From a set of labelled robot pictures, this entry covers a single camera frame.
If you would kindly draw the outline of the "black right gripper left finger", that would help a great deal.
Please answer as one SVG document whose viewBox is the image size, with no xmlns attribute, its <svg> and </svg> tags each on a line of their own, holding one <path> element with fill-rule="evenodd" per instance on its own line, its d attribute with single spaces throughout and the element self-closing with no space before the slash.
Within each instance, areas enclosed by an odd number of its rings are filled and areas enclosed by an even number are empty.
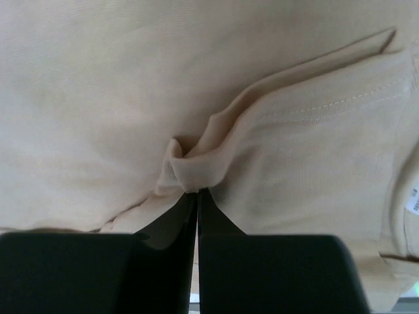
<svg viewBox="0 0 419 314">
<path fill-rule="evenodd" d="M 133 234 L 1 236 L 2 313 L 186 313 L 196 196 Z"/>
</svg>

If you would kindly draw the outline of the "beige t shirt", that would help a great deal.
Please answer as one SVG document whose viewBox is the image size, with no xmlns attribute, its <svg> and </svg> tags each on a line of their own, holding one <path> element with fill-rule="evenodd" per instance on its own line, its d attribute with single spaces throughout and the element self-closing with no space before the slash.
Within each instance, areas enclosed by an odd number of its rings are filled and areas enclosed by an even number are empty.
<svg viewBox="0 0 419 314">
<path fill-rule="evenodd" d="M 2 1 L 1 233 L 132 234 L 207 188 L 418 281 L 417 1 Z"/>
</svg>

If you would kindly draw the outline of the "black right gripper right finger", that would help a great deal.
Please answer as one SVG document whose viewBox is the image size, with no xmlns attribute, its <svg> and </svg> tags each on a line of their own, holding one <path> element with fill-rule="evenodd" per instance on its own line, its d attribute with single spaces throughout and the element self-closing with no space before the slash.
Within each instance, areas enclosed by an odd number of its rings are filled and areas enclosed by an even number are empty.
<svg viewBox="0 0 419 314">
<path fill-rule="evenodd" d="M 368 313 L 349 250 L 332 235 L 248 235 L 198 193 L 202 313 Z"/>
</svg>

